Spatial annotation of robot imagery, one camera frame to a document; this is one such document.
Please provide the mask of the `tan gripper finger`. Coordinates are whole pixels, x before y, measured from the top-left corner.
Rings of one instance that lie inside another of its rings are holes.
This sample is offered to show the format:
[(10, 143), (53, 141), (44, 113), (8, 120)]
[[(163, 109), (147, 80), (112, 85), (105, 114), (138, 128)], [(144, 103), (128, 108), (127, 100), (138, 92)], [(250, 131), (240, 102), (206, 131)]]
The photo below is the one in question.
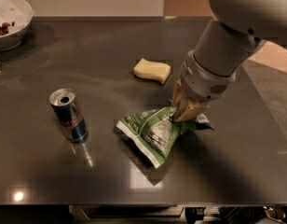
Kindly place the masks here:
[(181, 80), (174, 84), (171, 105), (175, 106), (179, 112), (183, 112), (188, 105), (188, 97), (185, 94)]
[(177, 107), (173, 115), (173, 121), (183, 122), (196, 118), (199, 114), (206, 111), (210, 107), (210, 102), (183, 98), (174, 103), (173, 106)]

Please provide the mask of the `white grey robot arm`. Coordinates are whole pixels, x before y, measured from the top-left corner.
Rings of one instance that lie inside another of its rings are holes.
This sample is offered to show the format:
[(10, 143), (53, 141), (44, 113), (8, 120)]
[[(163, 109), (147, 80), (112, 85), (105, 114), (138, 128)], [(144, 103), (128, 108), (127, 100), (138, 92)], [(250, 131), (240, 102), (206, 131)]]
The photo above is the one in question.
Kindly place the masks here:
[(209, 0), (215, 18), (190, 50), (174, 86), (173, 120), (204, 112), (267, 41), (287, 49), (287, 0)]

